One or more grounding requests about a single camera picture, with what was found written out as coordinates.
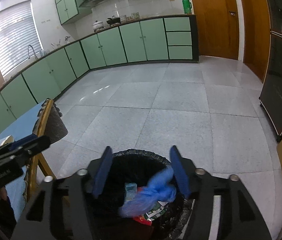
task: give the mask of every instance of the white floor tile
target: white floor tile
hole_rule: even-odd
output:
[[[134,148],[148,113],[149,109],[104,107],[77,145],[96,152],[108,145],[113,152]]]
[[[269,148],[258,118],[211,114],[211,123],[215,173],[273,169]]]
[[[204,84],[190,82],[162,82],[152,108],[209,112]]]
[[[206,84],[206,91],[210,113],[257,116],[242,88]]]
[[[197,167],[211,172],[213,156],[209,114],[152,109],[135,148],[170,159],[173,145]]]

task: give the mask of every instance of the cooking pot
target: cooking pot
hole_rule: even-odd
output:
[[[104,27],[103,22],[95,21],[95,23],[93,23],[93,30],[94,31],[101,29],[103,27]]]
[[[106,22],[109,25],[112,25],[112,24],[115,24],[115,23],[121,23],[120,17],[115,17],[115,16],[112,16],[112,18],[108,18],[108,20]]]

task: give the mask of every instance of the white tile wall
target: white tile wall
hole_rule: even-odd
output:
[[[79,38],[93,32],[93,22],[102,21],[106,26],[107,18],[113,15],[131,16],[131,13],[139,12],[140,17],[150,17],[184,13],[182,0],[107,0],[92,8],[92,11],[92,14],[75,23]]]
[[[239,18],[239,57],[238,60],[243,61],[244,57],[244,17],[243,17],[243,7],[242,0],[236,0],[238,7],[238,18]]]

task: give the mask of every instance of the trash can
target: trash can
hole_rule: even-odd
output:
[[[130,149],[113,154],[103,192],[92,204],[95,226],[102,240],[172,240],[181,234],[191,214],[193,200],[182,197],[175,179],[170,183],[177,188],[176,199],[168,204],[167,211],[151,226],[118,215],[118,209],[124,203],[125,183],[146,186],[154,174],[170,164],[166,158],[144,150]]]

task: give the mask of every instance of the window blind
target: window blind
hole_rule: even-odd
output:
[[[28,45],[33,46],[35,53],[42,50],[30,1],[0,12],[0,70],[3,76],[28,58]]]

